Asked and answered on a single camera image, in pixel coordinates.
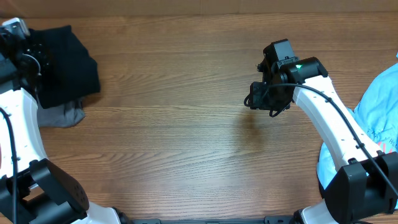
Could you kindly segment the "black polo shirt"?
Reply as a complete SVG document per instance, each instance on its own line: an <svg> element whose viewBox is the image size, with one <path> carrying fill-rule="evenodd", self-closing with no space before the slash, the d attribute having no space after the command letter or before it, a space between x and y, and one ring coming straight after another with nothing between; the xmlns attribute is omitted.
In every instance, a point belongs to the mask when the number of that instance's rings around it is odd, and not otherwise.
<svg viewBox="0 0 398 224"><path fill-rule="evenodd" d="M98 64L72 32L71 26L30 29L30 39L41 46L42 86L38 98L52 108L100 92Z"/></svg>

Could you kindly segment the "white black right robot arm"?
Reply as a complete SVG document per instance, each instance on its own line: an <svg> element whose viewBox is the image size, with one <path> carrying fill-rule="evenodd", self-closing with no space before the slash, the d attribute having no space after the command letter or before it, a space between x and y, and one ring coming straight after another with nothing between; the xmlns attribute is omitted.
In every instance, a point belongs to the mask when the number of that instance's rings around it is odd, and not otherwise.
<svg viewBox="0 0 398 224"><path fill-rule="evenodd" d="M336 170L316 205L296 211L290 223L355 223L397 208L397 153L386 154L347 112L328 72L315 58L265 56L263 74L244 104L277 116L295 103L326 144Z"/></svg>

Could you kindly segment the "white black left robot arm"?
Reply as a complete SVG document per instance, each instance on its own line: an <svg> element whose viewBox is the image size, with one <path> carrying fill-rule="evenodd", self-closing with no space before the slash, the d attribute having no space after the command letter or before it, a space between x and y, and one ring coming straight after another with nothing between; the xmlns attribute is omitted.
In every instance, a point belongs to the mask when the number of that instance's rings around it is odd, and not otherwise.
<svg viewBox="0 0 398 224"><path fill-rule="evenodd" d="M66 128L98 93L96 61L70 26L1 26L1 213L14 223L128 223L91 202L72 176L51 162L41 127Z"/></svg>

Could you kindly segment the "grey folded trousers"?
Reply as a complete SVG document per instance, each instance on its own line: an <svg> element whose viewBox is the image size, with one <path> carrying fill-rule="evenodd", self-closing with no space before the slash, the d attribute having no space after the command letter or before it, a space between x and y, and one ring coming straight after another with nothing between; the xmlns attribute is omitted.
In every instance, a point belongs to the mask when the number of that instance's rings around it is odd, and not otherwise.
<svg viewBox="0 0 398 224"><path fill-rule="evenodd" d="M84 117L82 98L47 109L38 102L37 122L40 128L70 128L76 126Z"/></svg>

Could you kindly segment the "light blue printed t-shirt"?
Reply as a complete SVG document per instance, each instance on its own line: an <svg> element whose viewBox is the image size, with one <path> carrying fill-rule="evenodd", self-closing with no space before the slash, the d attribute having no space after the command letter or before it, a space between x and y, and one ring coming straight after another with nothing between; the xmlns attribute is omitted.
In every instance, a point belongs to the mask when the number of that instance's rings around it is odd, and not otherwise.
<svg viewBox="0 0 398 224"><path fill-rule="evenodd" d="M397 151L397 68L380 73L355 109L348 111L384 153Z"/></svg>

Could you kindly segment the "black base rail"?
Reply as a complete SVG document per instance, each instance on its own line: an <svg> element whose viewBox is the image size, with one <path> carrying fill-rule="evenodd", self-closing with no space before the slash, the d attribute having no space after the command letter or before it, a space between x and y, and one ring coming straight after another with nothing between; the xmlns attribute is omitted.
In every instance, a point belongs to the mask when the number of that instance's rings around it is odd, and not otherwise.
<svg viewBox="0 0 398 224"><path fill-rule="evenodd" d="M201 220L161 220L135 219L133 224L294 224L293 216L266 216L264 218L230 218L230 219L201 219Z"/></svg>

